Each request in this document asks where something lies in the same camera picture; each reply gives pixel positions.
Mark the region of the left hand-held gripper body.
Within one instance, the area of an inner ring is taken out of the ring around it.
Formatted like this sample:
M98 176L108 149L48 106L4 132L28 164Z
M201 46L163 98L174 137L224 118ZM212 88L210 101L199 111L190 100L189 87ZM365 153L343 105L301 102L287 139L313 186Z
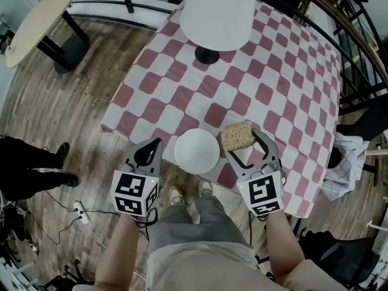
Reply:
M126 160L113 174L110 194L115 210L132 216L147 216L161 190L161 161L139 166Z

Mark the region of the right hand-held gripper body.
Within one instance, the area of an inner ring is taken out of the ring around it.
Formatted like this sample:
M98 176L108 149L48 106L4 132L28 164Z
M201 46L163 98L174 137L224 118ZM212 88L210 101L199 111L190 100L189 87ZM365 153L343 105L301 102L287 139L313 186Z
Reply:
M278 161L263 165L237 181L237 188L254 216L266 216L284 210L285 173Z

